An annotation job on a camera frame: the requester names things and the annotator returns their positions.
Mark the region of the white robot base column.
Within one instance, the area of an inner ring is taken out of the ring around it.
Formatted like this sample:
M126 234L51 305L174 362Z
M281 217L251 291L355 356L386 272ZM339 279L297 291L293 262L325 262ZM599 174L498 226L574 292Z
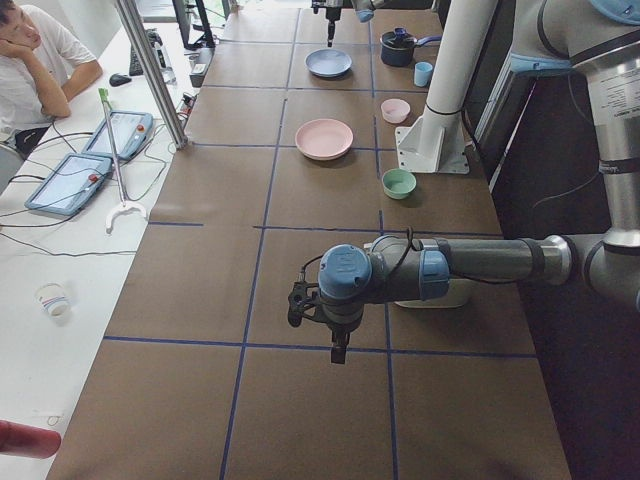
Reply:
M395 130L401 169L469 173L462 110L497 5L496 0L450 3L423 114L412 126Z

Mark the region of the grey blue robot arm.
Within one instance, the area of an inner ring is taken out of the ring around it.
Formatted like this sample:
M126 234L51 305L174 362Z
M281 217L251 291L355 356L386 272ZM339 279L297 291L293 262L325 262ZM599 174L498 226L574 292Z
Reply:
M338 245L314 284L299 279L288 321L325 324L331 359L343 363L368 304L444 296L452 278L498 283L575 276L595 292L639 303L639 5L635 1L520 1L509 51L512 73L581 73L588 84L610 228L542 240L424 239L385 235L365 248Z
M311 8L314 14L318 14L320 10L325 12L325 19L328 22L327 27L327 46L331 48L336 31L336 23L341 19L342 10L346 5L350 4L356 17L360 23L370 21L374 16L374 11L382 8L387 4L385 0L313 0Z

